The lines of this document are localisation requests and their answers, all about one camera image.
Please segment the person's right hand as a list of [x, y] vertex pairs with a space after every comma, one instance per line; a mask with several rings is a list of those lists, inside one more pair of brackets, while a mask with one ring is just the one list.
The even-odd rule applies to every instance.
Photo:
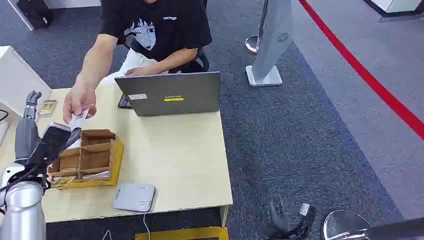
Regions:
[[63, 103], [63, 120], [70, 123], [72, 115], [80, 116], [88, 110], [86, 118], [93, 117], [97, 112], [96, 87], [85, 83], [76, 83], [67, 93]]

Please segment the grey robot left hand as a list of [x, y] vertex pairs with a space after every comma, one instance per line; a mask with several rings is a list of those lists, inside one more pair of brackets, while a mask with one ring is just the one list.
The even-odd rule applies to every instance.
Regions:
[[60, 154], [81, 137], [81, 128], [70, 128], [52, 122], [40, 137], [36, 124], [38, 99], [42, 93], [32, 91], [26, 98], [23, 118], [19, 120], [15, 133], [14, 152], [16, 163], [24, 166], [48, 166]]

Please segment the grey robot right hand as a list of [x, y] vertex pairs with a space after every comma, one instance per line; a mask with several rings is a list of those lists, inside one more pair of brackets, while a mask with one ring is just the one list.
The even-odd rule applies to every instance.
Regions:
[[275, 195], [267, 202], [270, 223], [267, 225], [267, 240], [305, 240], [312, 229], [317, 210], [308, 203], [302, 203], [299, 214], [300, 222], [293, 229], [289, 229], [289, 215], [285, 211], [283, 198]]

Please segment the person's left hand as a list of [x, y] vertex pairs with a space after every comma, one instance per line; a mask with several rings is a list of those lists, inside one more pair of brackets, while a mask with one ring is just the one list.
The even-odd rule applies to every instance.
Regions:
[[126, 77], [136, 77], [136, 76], [149, 76], [149, 75], [155, 75], [158, 72], [152, 68], [151, 66], [147, 67], [135, 67], [127, 70], [125, 72]]

